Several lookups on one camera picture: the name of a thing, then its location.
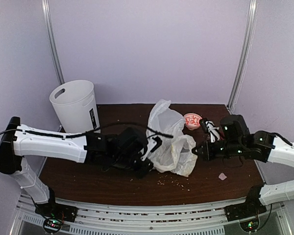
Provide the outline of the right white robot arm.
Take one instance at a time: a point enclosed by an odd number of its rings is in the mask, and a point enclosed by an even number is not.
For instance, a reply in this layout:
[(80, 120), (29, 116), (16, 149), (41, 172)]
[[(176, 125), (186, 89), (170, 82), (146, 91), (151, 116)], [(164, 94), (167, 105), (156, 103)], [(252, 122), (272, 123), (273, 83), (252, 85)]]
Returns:
[[(250, 133), (241, 115), (229, 115), (220, 121), (220, 127), (203, 118), (201, 128), (210, 138), (192, 149), (192, 153), (205, 161), (232, 157), (257, 160), (263, 163), (278, 163), (294, 168), (294, 142), (276, 132), (257, 131)], [(252, 216), (260, 205), (294, 199), (294, 180), (275, 185), (262, 185), (250, 189), (241, 211)]]

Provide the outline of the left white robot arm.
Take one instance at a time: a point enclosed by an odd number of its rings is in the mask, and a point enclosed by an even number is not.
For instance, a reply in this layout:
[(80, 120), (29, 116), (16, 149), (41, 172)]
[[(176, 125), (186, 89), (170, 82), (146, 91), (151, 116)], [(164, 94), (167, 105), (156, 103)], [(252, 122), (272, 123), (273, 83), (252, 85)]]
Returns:
[(94, 130), (65, 134), (31, 128), (21, 124), (19, 117), (13, 117), (0, 137), (0, 173), (11, 175), (49, 217), (60, 214), (60, 205), (55, 203), (52, 189), (30, 168), (26, 156), (132, 170), (138, 178), (153, 169), (153, 163), (146, 157), (148, 139), (132, 127), (118, 135), (103, 135)]

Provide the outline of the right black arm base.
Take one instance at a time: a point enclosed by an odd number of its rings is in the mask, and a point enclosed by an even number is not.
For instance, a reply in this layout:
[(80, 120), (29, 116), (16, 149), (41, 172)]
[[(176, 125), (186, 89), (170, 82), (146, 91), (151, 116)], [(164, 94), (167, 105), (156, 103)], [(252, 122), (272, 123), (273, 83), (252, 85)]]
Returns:
[(257, 216), (267, 211), (259, 198), (262, 186), (253, 186), (243, 203), (229, 205), (224, 208), (227, 221), (241, 220), (253, 216)]

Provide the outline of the translucent white trash bag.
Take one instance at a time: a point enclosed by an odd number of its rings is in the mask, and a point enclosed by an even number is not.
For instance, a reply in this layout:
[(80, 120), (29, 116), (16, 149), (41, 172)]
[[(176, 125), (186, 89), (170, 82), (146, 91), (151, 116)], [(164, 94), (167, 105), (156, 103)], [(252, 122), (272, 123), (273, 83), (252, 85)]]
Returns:
[[(162, 145), (147, 158), (158, 172), (172, 172), (188, 177), (197, 161), (197, 155), (192, 153), (196, 141), (190, 135), (183, 133), (185, 120), (177, 111), (170, 108), (170, 100), (159, 100), (151, 109), (147, 126), (155, 131), (172, 135), (173, 138), (160, 137)], [(146, 130), (146, 136), (153, 135)]]

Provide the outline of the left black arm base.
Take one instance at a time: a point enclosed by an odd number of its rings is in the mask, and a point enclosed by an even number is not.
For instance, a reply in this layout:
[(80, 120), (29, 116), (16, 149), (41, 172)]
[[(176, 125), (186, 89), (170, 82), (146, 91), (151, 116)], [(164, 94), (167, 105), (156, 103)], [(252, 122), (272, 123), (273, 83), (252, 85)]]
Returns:
[(78, 208), (56, 203), (53, 191), (49, 193), (49, 199), (46, 203), (37, 204), (34, 202), (35, 212), (43, 218), (58, 219), (60, 221), (75, 222)]

